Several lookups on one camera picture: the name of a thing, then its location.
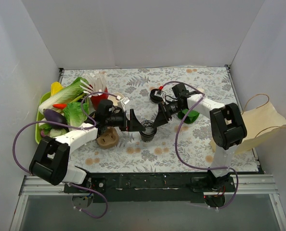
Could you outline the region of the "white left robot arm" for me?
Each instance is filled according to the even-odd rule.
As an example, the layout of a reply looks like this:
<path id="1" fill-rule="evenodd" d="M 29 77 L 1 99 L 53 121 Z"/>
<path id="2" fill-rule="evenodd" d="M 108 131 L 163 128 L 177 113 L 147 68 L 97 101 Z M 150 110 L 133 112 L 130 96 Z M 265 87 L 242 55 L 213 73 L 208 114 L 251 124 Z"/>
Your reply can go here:
<path id="1" fill-rule="evenodd" d="M 91 120 L 86 120 L 80 129 L 74 129 L 65 135 L 55 138 L 41 139 L 29 171 L 52 185 L 59 183 L 73 183 L 82 193 L 91 188 L 91 180 L 87 178 L 87 171 L 71 166 L 69 155 L 82 145 L 97 139 L 106 128 L 118 127 L 121 131 L 142 132 L 144 126 L 136 118 L 134 110 L 130 109 L 130 118 L 120 107 L 114 107 L 111 100 L 101 100 L 94 113 L 96 127 L 91 126 Z"/>

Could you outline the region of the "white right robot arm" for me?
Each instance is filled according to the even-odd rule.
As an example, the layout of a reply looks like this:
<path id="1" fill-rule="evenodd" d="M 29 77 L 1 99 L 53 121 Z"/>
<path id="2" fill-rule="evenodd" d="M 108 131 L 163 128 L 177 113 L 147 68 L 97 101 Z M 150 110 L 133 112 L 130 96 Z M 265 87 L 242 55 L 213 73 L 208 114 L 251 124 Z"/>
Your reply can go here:
<path id="1" fill-rule="evenodd" d="M 207 187 L 212 191 L 218 191 L 224 186 L 223 177 L 232 171 L 231 161 L 237 146 L 247 136 L 247 129 L 244 124 L 239 107 L 235 103 L 223 104 L 208 99 L 205 94 L 193 88 L 190 92 L 186 89 L 188 84 L 177 81 L 172 87 L 176 100 L 166 103 L 166 94 L 163 86 L 154 89 L 153 96 L 162 98 L 158 103 L 158 113 L 153 123 L 153 128 L 167 124 L 172 115 L 187 109 L 197 111 L 200 115 L 210 120 L 212 138 L 216 144 L 216 150 L 212 164 L 209 168 L 195 167 L 185 163 L 178 153 L 178 135 L 175 137 L 175 152 L 178 159 L 186 166 L 210 171 L 212 176 L 207 178 Z"/>

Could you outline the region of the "brown paper bag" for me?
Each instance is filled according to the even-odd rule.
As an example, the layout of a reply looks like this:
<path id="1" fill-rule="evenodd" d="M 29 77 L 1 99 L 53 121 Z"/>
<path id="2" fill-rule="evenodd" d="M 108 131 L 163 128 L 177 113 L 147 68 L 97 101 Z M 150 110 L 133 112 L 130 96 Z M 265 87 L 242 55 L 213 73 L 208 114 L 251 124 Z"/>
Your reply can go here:
<path id="1" fill-rule="evenodd" d="M 286 129 L 286 119 L 280 115 L 267 98 L 267 102 L 252 110 L 244 110 L 242 118 L 247 136 L 241 144 L 230 147 L 225 152 L 240 154 L 249 151 L 271 138 L 278 130 Z"/>

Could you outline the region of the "black sleeved paper cup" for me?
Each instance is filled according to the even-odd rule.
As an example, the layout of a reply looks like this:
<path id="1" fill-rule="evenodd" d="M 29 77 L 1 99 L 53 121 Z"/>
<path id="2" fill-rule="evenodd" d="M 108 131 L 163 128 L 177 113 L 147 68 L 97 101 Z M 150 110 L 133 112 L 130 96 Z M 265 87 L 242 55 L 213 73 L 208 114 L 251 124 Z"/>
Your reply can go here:
<path id="1" fill-rule="evenodd" d="M 155 134 L 156 134 L 156 130 L 153 130 L 152 132 L 140 131 L 141 140 L 143 142 L 152 141 Z"/>

